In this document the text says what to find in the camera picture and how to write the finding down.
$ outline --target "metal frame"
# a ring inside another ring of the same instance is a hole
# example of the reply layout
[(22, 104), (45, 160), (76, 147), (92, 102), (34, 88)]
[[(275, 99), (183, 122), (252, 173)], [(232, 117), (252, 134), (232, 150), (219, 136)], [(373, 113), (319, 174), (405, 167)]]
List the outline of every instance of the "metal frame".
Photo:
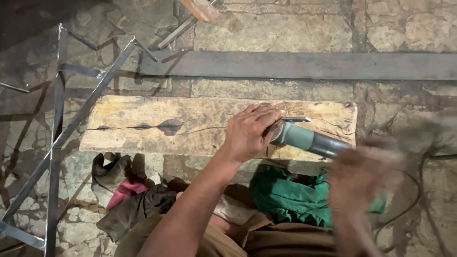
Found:
[[(35, 171), (30, 176), (29, 180), (22, 187), (16, 199), (11, 203), (6, 210), (5, 215), (0, 221), (0, 231), (6, 235), (16, 238), (30, 246), (44, 251), (45, 257), (54, 257), (55, 243), (56, 243), (56, 230), (57, 230), (57, 210), (58, 210), (58, 187), (59, 187), (59, 174), (61, 165), (61, 149), (65, 142), (70, 138), (70, 135), (79, 126), (81, 121), (85, 119), (97, 99), (101, 96), (102, 92), (106, 89), (108, 84), (114, 78), (115, 73), (121, 68), (135, 47), (140, 48), (143, 53), (146, 53), (154, 62), (157, 62), (152, 53), (145, 48), (135, 36), (132, 37), (130, 42), (125, 47), (124, 51), (120, 53), (114, 63), (111, 65), (107, 72), (100, 71), (92, 68), (86, 68), (78, 65), (67, 64), (67, 49), (68, 49), (68, 35), (80, 41), (90, 49), (97, 51), (99, 47), (85, 40), (82, 36), (66, 29), (62, 24), (59, 24), (58, 33), (58, 55), (57, 55), (57, 74), (53, 81), (54, 86), (54, 122), (52, 129), (51, 150), (46, 154), (40, 164), (36, 167)], [(71, 119), (68, 127), (62, 130), (62, 121), (64, 113), (65, 101), (65, 78), (66, 73), (76, 73), (80, 75), (100, 78), (97, 87), (83, 103), (81, 108), (76, 112), (75, 116)], [(49, 168), (49, 193), (48, 193), (48, 215), (46, 220), (46, 237), (45, 239), (33, 236), (26, 233), (12, 225), (13, 215), (19, 209), (26, 197), (30, 194), (33, 187), (41, 178), (45, 170)]]

